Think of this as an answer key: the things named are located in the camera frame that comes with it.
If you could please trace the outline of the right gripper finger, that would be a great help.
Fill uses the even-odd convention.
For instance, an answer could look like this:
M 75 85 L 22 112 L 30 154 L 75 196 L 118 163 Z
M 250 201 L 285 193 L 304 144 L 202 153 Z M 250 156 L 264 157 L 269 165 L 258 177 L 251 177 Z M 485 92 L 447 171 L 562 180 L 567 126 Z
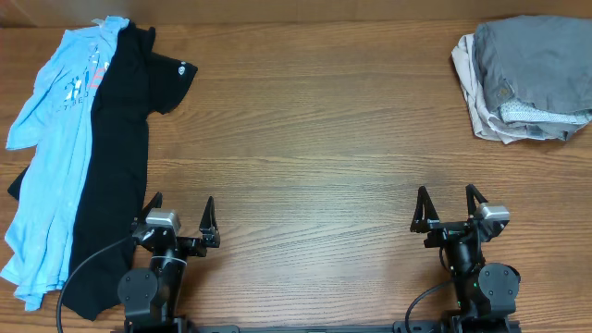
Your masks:
M 425 186 L 417 192 L 416 207 L 410 230 L 432 230 L 439 224 L 439 217 L 435 206 Z
M 487 203 L 487 199 L 481 194 L 474 184 L 468 184 L 465 187 L 467 212 L 473 216 L 479 204 Z

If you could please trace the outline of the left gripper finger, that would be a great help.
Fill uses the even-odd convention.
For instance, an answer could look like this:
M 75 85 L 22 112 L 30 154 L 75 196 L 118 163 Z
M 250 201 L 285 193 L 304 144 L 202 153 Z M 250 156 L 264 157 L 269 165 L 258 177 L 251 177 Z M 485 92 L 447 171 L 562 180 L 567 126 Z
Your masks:
M 149 213 L 154 209 L 154 208 L 161 208 L 162 207 L 162 202 L 163 202 L 163 194 L 161 192 L 157 192 L 154 197 L 152 198 L 152 200 L 143 207 L 143 209 L 141 210 L 140 213 L 140 220 L 144 221 L 146 219 L 146 217 L 149 215 Z
M 215 214 L 215 200 L 213 196 L 208 198 L 199 229 L 203 234 L 216 234 L 218 232 Z

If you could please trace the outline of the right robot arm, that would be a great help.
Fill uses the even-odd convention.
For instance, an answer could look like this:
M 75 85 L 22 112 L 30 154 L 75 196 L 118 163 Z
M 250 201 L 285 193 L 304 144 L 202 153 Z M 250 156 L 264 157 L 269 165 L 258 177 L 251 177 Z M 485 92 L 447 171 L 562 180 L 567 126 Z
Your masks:
M 482 245 L 498 237 L 510 222 L 510 211 L 490 203 L 476 188 L 465 187 L 467 218 L 443 222 L 422 186 L 417 192 L 410 231 L 425 234 L 424 246 L 437 248 L 440 264 L 450 278 L 417 296 L 404 317 L 404 329 L 415 331 L 411 321 L 414 307 L 426 296 L 448 286 L 455 290 L 456 310 L 424 325 L 432 332 L 519 332 L 520 324 L 509 316 L 516 311 L 521 276 L 510 265 L 487 263 Z

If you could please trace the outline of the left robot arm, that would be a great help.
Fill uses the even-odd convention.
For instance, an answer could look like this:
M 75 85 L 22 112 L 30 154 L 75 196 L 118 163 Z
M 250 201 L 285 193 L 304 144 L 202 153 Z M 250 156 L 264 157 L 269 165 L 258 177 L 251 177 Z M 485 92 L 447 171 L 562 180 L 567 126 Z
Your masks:
M 159 192 L 132 225 L 134 242 L 152 254 L 149 266 L 133 268 L 118 283 L 125 307 L 126 332 L 195 332 L 193 322 L 177 314 L 181 282 L 190 257 L 205 257 L 220 245 L 215 201 L 210 197 L 199 225 L 200 237 L 179 235 L 179 215 L 162 207 Z

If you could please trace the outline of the light blue printed t-shirt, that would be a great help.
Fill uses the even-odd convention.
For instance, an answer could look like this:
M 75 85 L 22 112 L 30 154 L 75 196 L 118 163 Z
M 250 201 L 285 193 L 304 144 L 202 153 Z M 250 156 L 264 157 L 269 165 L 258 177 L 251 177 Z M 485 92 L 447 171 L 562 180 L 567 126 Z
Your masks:
M 40 309 L 43 296 L 61 290 L 68 279 L 73 226 L 92 155 L 93 100 L 118 35 L 129 24 L 107 17 L 65 31 L 8 132 L 8 151 L 35 150 L 5 235 L 13 255 L 1 270 L 27 311 Z

